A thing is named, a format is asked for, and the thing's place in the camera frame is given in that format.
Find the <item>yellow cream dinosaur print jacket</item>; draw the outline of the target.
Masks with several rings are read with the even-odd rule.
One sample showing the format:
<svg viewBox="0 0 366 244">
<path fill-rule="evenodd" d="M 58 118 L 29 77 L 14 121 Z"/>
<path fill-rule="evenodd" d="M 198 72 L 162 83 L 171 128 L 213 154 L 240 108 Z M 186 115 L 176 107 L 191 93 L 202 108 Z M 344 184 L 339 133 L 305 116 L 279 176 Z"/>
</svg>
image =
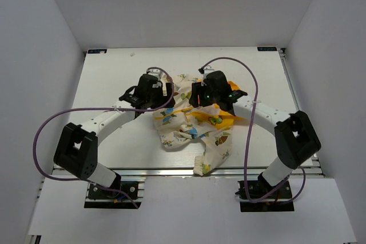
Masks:
<svg viewBox="0 0 366 244">
<path fill-rule="evenodd" d="M 192 84 L 200 80 L 194 75 L 174 76 L 175 105 L 155 111 L 153 119 L 166 149 L 179 149 L 196 139 L 203 141 L 203 154 L 195 157 L 193 168 L 194 174 L 203 176 L 229 158 L 234 123 L 244 119 L 222 111 L 217 104 L 193 107 L 189 103 Z"/>
</svg>

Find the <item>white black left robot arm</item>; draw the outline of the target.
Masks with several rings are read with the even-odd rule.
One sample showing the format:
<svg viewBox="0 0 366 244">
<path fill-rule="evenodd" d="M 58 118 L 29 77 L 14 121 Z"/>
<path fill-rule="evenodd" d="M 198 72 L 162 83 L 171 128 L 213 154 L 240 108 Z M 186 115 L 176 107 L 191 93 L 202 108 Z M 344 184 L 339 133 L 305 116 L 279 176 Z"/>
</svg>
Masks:
<svg viewBox="0 0 366 244">
<path fill-rule="evenodd" d="M 101 191 L 107 197 L 119 196 L 122 190 L 121 177 L 99 163 L 99 145 L 110 134 L 147 110 L 173 107 L 173 94 L 171 79 L 163 82 L 158 71 L 148 71 L 110 109 L 82 124 L 68 123 L 62 130 L 54 163 L 80 180 L 101 186 Z"/>
</svg>

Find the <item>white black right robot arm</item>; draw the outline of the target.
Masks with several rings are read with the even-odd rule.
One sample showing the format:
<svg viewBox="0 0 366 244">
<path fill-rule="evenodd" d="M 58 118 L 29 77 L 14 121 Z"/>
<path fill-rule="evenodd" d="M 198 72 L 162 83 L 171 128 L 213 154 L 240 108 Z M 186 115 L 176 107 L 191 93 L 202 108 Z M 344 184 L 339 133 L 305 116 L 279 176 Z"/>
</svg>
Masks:
<svg viewBox="0 0 366 244">
<path fill-rule="evenodd" d="M 258 176 L 255 186 L 263 197 L 274 196 L 292 171 L 321 148 L 308 115 L 303 111 L 289 113 L 274 109 L 242 90 L 232 89 L 222 71 L 209 68 L 199 71 L 203 79 L 192 84 L 189 103 L 193 107 L 217 104 L 222 111 L 247 119 L 251 126 L 260 126 L 274 136 L 277 157 Z"/>
</svg>

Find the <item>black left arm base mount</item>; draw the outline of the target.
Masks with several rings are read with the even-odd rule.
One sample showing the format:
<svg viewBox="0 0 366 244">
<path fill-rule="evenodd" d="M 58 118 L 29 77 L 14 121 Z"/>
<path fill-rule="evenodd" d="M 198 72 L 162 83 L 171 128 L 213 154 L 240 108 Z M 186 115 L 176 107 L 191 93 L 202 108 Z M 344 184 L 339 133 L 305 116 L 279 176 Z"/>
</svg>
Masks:
<svg viewBox="0 0 366 244">
<path fill-rule="evenodd" d="M 87 188 L 84 208 L 137 210 L 144 197 L 144 188 L 142 179 L 122 180 L 120 191 L 105 190 L 92 183 Z"/>
</svg>

